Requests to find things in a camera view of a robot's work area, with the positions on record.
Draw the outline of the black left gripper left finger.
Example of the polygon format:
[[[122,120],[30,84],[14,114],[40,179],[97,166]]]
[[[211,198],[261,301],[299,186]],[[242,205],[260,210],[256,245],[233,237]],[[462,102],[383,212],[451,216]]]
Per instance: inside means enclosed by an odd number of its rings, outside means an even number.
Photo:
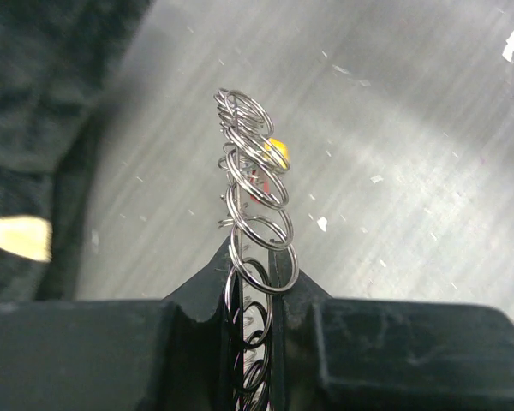
[[[159,300],[0,303],[0,410],[229,410],[242,371],[211,260]]]

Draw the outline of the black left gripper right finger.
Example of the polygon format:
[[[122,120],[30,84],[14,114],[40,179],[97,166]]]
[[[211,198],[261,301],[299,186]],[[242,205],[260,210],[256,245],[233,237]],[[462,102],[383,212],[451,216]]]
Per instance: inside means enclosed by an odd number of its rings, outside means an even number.
[[[514,410],[514,323],[486,305],[273,300],[273,410]]]

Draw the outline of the yellow key tag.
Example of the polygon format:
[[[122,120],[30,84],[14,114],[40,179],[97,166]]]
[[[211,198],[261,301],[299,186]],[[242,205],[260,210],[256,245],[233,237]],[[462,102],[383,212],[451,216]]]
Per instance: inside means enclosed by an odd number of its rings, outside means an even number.
[[[266,160],[287,171],[290,168],[290,155],[287,145],[274,138],[270,138],[268,141],[269,144],[265,144]]]

